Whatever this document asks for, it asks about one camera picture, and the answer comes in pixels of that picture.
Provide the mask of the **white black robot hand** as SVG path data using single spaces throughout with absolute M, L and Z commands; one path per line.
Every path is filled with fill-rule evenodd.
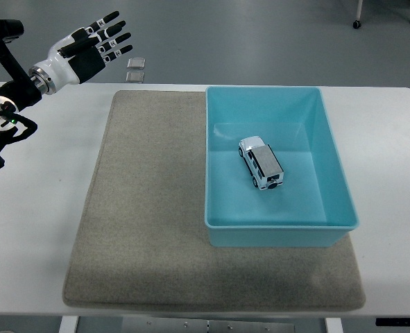
M 123 33 L 124 20 L 114 11 L 89 26 L 82 26 L 56 42 L 46 60 L 36 63 L 29 76 L 43 94 L 55 94 L 66 85 L 78 85 L 93 78 L 112 61 L 131 51 L 125 45 L 131 33 Z

